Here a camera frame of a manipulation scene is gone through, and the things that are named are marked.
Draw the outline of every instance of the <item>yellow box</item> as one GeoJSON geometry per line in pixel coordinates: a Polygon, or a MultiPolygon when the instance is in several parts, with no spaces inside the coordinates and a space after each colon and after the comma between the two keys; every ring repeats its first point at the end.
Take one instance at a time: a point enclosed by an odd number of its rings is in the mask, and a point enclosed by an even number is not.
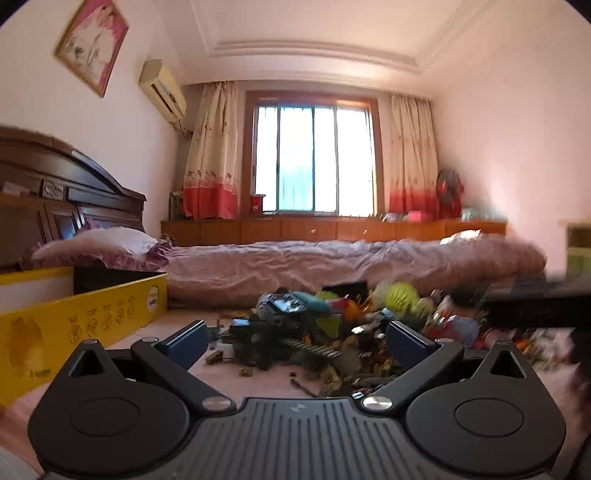
{"type": "Polygon", "coordinates": [[[166,310],[166,274],[46,268],[0,275],[0,407],[51,380],[78,343],[109,346],[166,310]]]}

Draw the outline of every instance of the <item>window pane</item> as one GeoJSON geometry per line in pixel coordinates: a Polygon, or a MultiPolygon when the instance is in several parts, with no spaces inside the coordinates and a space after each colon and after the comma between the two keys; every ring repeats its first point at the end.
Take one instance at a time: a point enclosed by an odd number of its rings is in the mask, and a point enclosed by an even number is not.
{"type": "Polygon", "coordinates": [[[312,108],[280,115],[279,210],[312,210],[312,108]]]}
{"type": "Polygon", "coordinates": [[[314,109],[316,212],[336,210],[335,112],[314,109]]]}
{"type": "Polygon", "coordinates": [[[255,193],[266,195],[262,209],[277,210],[277,107],[258,109],[255,193]]]}
{"type": "Polygon", "coordinates": [[[374,212],[374,152],[369,116],[361,110],[337,109],[339,141],[339,213],[369,216],[374,212]]]}

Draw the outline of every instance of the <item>picture frame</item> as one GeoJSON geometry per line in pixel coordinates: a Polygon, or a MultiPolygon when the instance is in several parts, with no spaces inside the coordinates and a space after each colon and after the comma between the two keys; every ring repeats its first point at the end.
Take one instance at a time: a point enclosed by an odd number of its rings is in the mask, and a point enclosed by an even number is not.
{"type": "Polygon", "coordinates": [[[128,30],[113,0],[84,0],[55,56],[102,98],[128,30]]]}

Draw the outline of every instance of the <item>white wall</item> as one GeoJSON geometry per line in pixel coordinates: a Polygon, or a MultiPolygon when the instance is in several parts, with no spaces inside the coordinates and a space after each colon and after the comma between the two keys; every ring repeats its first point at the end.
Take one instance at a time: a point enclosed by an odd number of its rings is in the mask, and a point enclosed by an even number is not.
{"type": "Polygon", "coordinates": [[[433,103],[439,162],[463,177],[466,203],[507,216],[553,272],[566,267],[561,220],[591,218],[591,25],[539,2],[544,25],[433,103]]]}
{"type": "MultiPolygon", "coordinates": [[[[187,85],[183,88],[183,92],[187,98],[188,110],[185,128],[191,130],[194,129],[194,123],[196,121],[197,110],[199,109],[199,102],[201,100],[201,92],[203,84],[197,83],[193,85],[187,85]]],[[[388,202],[390,195],[390,164],[391,158],[391,131],[392,131],[392,113],[390,109],[390,93],[379,90],[370,90],[358,87],[350,87],[345,85],[333,85],[331,83],[319,83],[319,82],[296,82],[289,80],[244,80],[238,82],[240,104],[238,109],[238,157],[239,167],[242,167],[242,141],[243,141],[243,130],[244,130],[244,115],[246,105],[246,91],[247,90],[297,90],[305,92],[322,92],[322,93],[334,93],[337,95],[351,95],[351,96],[364,96],[370,98],[377,98],[378,110],[379,110],[379,121],[380,130],[382,134],[382,158],[384,162],[384,203],[385,208],[388,210],[388,202]]],[[[189,141],[182,141],[178,149],[178,160],[177,170],[175,175],[175,187],[180,188],[184,169],[187,163],[187,154],[189,152],[189,141]]]]}
{"type": "Polygon", "coordinates": [[[0,27],[0,123],[60,138],[145,194],[144,227],[159,235],[177,134],[137,83],[146,59],[175,54],[151,0],[119,0],[129,31],[100,98],[54,57],[81,1],[29,0],[0,27]]]}

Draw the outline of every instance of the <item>toy pile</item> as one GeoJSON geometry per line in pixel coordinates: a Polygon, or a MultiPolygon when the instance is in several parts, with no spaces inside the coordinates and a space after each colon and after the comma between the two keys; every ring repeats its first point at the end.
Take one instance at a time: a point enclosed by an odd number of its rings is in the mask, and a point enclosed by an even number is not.
{"type": "Polygon", "coordinates": [[[379,283],[372,292],[367,283],[325,286],[316,295],[281,289],[261,296],[242,317],[234,317],[224,332],[212,329],[214,351],[207,363],[235,359],[246,377],[252,368],[267,370],[274,362],[301,365],[307,380],[322,380],[320,392],[308,390],[295,374],[290,382],[313,397],[360,400],[401,375],[386,352],[385,332],[393,320],[432,340],[452,338],[466,349],[488,349],[503,338],[533,362],[550,367],[564,360],[548,354],[547,333],[491,329],[484,312],[456,307],[437,290],[420,298],[401,281],[379,283]]]}

